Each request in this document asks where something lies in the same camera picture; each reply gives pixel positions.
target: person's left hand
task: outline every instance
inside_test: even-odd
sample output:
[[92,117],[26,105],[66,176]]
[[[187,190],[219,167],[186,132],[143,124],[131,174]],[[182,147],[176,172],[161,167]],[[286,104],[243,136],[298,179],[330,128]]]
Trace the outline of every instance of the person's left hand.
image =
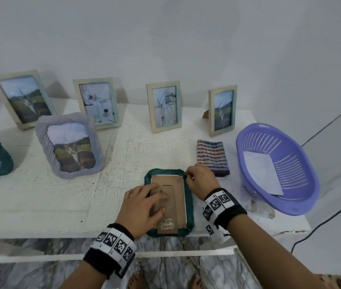
[[151,183],[145,186],[137,186],[125,193],[116,223],[129,230],[135,239],[154,228],[164,216],[165,208],[160,209],[151,217],[149,210],[160,199],[168,199],[166,193],[156,193],[145,198],[151,189],[158,187],[158,183]]

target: plaid cloth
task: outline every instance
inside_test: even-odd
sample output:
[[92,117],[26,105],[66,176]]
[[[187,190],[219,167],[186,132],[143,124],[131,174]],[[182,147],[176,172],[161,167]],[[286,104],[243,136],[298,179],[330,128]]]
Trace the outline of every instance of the plaid cloth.
[[230,174],[222,142],[197,140],[197,162],[208,166],[216,177]]

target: white paper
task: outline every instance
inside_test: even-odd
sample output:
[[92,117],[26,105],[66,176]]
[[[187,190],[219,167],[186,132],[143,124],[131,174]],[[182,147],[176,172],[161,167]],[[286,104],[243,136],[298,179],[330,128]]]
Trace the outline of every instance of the white paper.
[[243,151],[245,165],[252,179],[267,193],[282,196],[274,163],[267,154]]

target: purple plastic basket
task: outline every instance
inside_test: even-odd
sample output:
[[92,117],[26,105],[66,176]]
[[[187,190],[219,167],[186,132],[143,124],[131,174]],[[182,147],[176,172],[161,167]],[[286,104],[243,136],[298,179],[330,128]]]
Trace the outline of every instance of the purple plastic basket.
[[[319,196],[319,180],[302,147],[279,129],[250,124],[236,138],[240,176],[245,188],[278,211],[292,216],[306,214]],[[252,179],[243,151],[268,154],[274,163],[283,196],[271,195]]]

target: white table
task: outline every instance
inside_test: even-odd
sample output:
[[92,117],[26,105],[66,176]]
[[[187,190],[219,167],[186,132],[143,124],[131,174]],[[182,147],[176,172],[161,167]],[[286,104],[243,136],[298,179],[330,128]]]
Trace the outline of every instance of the white table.
[[[79,111],[76,100],[53,99],[52,102],[57,113]],[[208,120],[201,118],[204,111],[184,107],[181,128],[153,134],[148,106],[121,104],[122,126],[98,132],[110,159],[105,169],[96,175],[64,180],[52,174],[34,129],[18,130],[3,107],[0,110],[0,141],[13,157],[15,169],[11,174],[0,177],[0,238],[96,237],[114,222],[124,193],[142,185],[144,175],[150,169],[185,170],[193,165],[196,163],[197,139],[223,141],[228,156],[239,131],[255,122],[250,111],[238,110],[235,129],[210,138]],[[243,203],[249,199],[249,194],[242,190],[236,172],[233,172],[236,169],[235,158],[230,155],[228,160],[232,177],[222,179],[221,183],[232,189]],[[195,228],[190,236],[207,236],[198,201],[194,198]],[[274,237],[310,231],[304,216],[292,217],[276,211],[274,219],[252,213],[250,217]],[[168,254],[148,252],[139,256]],[[54,257],[41,256],[38,260],[80,259],[81,255]]]

